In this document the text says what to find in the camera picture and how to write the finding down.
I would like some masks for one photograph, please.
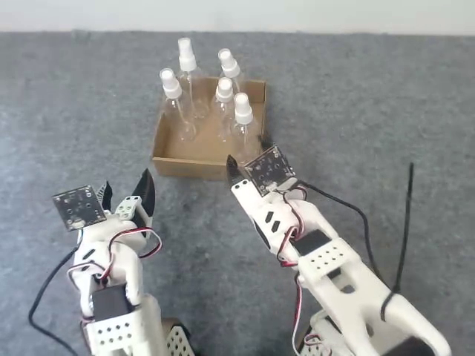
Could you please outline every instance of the black cable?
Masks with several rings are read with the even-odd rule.
[[[41,302],[42,298],[43,298],[43,294],[45,293],[46,291],[46,288],[48,287],[48,285],[50,284],[51,280],[54,278],[54,276],[56,275],[56,273],[58,273],[58,271],[61,269],[61,267],[63,267],[67,261],[69,261],[70,258],[72,258],[72,256],[76,253],[76,251],[78,250],[79,248],[79,245],[77,245],[75,248],[73,248],[73,250],[71,252],[69,252],[60,262],[59,264],[54,268],[54,270],[52,270],[52,272],[47,276],[46,278],[46,281],[43,282],[43,285],[42,287],[39,289],[38,291],[38,294],[36,295],[36,298],[35,298],[35,301],[33,302],[33,305],[31,306],[31,309],[30,309],[30,312],[28,313],[28,322],[30,323],[30,325],[35,328],[37,331],[41,332],[43,335],[46,335],[50,338],[52,338],[53,340],[55,340],[57,343],[61,344],[65,349],[67,349],[69,351],[70,354],[72,354],[73,356],[78,356],[77,352],[75,352],[73,350],[73,348],[68,344],[66,343],[64,340],[60,339],[59,337],[57,337],[55,334],[53,334],[52,332],[46,330],[46,329],[43,329],[41,326],[39,326],[38,324],[35,323],[35,321],[33,320],[33,315],[35,314],[35,311],[36,309],[38,308],[38,305],[39,305],[39,302]]]
[[[340,198],[334,197],[332,194],[328,194],[325,191],[322,191],[320,188],[315,187],[314,185],[311,185],[307,182],[304,182],[302,180],[298,180],[293,187],[297,185],[302,185],[304,187],[307,187],[308,189],[311,189],[313,191],[316,191],[317,193],[323,195],[324,197],[333,200],[334,202],[338,202],[347,208],[350,208],[354,211],[356,211],[359,216],[363,219],[363,226],[364,226],[364,244],[366,245],[366,250],[368,253],[368,258],[370,259],[370,265],[371,268],[373,269],[374,274],[379,278],[383,283],[383,277],[381,276],[381,273],[379,272],[378,266],[376,265],[376,261],[374,259],[374,254],[373,254],[373,249],[371,248],[371,241],[370,241],[370,227],[368,225],[368,218],[364,214],[364,212],[358,208],[356,205],[353,205],[349,202],[345,202],[344,200],[341,200]]]
[[[406,193],[406,211],[404,213],[404,233],[402,235],[402,247],[401,247],[401,254],[399,255],[399,265],[398,271],[396,273],[396,281],[394,282],[394,286],[391,289],[391,293],[387,296],[384,300],[380,316],[381,320],[386,321],[386,308],[391,299],[393,299],[394,294],[398,294],[401,291],[401,278],[402,278],[402,270],[404,269],[404,262],[406,260],[406,251],[407,251],[407,241],[409,240],[409,224],[410,224],[410,204],[412,202],[413,197],[413,181],[414,181],[414,163],[409,164],[409,180],[407,182],[407,193]]]

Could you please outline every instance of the white plastic part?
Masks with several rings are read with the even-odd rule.
[[[181,326],[171,328],[166,338],[166,346],[170,356],[194,356],[193,349]]]
[[[228,78],[235,78],[240,74],[240,68],[236,59],[232,56],[231,51],[228,48],[223,48],[217,54],[217,57],[221,61],[221,68],[223,73]]]
[[[220,102],[230,102],[232,98],[232,80],[226,77],[220,78],[216,87],[216,99]]]
[[[340,245],[338,248],[344,251],[344,255],[349,254],[349,257],[343,256],[336,261],[331,259],[332,267],[339,266],[341,278],[351,286],[352,292],[342,291],[328,276],[321,276],[322,273],[316,268],[317,262],[312,260],[316,261],[318,255],[327,254],[327,245],[331,244],[327,243],[299,259],[299,281],[338,325],[345,343],[355,356],[381,355],[397,345],[396,335],[401,332],[423,340],[432,348],[435,356],[451,356],[451,349],[444,337],[403,296],[396,294],[393,297],[387,305],[386,322],[381,320],[381,306],[390,290],[359,257],[356,258],[358,255],[355,252],[349,252]],[[372,324],[378,339],[383,343],[371,340],[366,327],[368,323]]]
[[[183,72],[191,72],[196,69],[196,59],[191,46],[191,39],[183,37],[178,40],[178,49],[180,50],[180,69]]]
[[[99,224],[91,225],[83,229],[82,243],[74,255],[74,265],[94,260],[104,268],[109,264],[108,239],[121,231],[136,228],[130,220],[121,220],[118,214],[106,214],[107,220]],[[137,295],[140,293],[142,283],[142,269],[137,252],[144,249],[147,240],[140,232],[119,237],[114,243],[112,251],[114,256],[114,268],[111,276],[120,278],[121,281],[130,283],[132,300],[139,303]],[[85,317],[91,317],[93,312],[89,303],[89,296],[97,290],[97,283],[88,271],[73,273],[73,279],[80,291],[80,306]]]
[[[181,96],[181,86],[172,69],[162,69],[160,71],[160,79],[162,79],[163,91],[167,98],[178,99]]]
[[[345,263],[360,260],[360,256],[339,237],[300,257],[298,269],[312,271],[307,274],[306,282],[317,283],[321,278],[342,267]]]
[[[89,323],[86,330],[94,356],[111,355],[122,349],[140,356],[168,355],[160,307],[150,294],[132,313]]]
[[[344,343],[343,335],[335,329],[330,321],[325,319],[327,313],[324,310],[319,311],[312,316],[310,321],[311,330],[307,334],[318,334],[322,345],[304,346],[301,350],[301,356],[354,356]]]
[[[285,190],[294,181],[288,179],[278,188]],[[247,179],[234,184],[231,191],[255,226],[259,227],[270,251],[276,254],[285,231],[297,224],[295,215],[283,201],[282,195],[273,191],[261,197],[256,187]],[[288,261],[298,259],[299,281],[302,287],[309,289],[339,327],[344,344],[355,356],[383,355],[409,336],[423,340],[432,348],[435,356],[452,355],[451,348],[442,334],[400,294],[396,294],[389,302],[385,314],[386,322],[382,321],[381,306],[390,293],[389,288],[338,236],[316,206],[303,200],[288,200],[304,221],[305,231],[319,229],[331,241],[302,257],[299,257],[298,252],[289,243],[281,256]],[[273,213],[271,219],[267,218],[269,212]],[[277,221],[277,229],[272,230]],[[331,280],[326,273],[336,268],[340,268],[341,273]],[[344,287],[348,286],[353,291],[345,291]],[[368,334],[367,324],[371,325],[374,331],[372,337]]]
[[[237,93],[235,96],[235,118],[241,125],[248,125],[254,119],[249,98],[245,93]]]

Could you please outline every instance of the circuit board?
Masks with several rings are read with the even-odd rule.
[[[68,231],[106,220],[102,206],[90,185],[52,196]]]
[[[277,146],[272,146],[245,165],[244,171],[262,197],[295,176],[292,167]]]

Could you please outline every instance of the perforated plastic bracket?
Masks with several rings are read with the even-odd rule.
[[[93,355],[141,343],[146,339],[142,309],[87,325]]]
[[[359,260],[360,256],[339,237],[300,257],[298,270],[308,283],[315,283],[345,263]]]
[[[126,197],[117,207],[115,213],[120,216],[121,220],[130,220],[140,204],[142,204],[142,198],[138,195]]]
[[[166,338],[166,346],[170,356],[194,356],[193,349],[181,326],[171,328]]]

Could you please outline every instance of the white wall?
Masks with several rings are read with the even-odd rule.
[[[475,35],[475,0],[0,0],[0,31],[73,29]]]

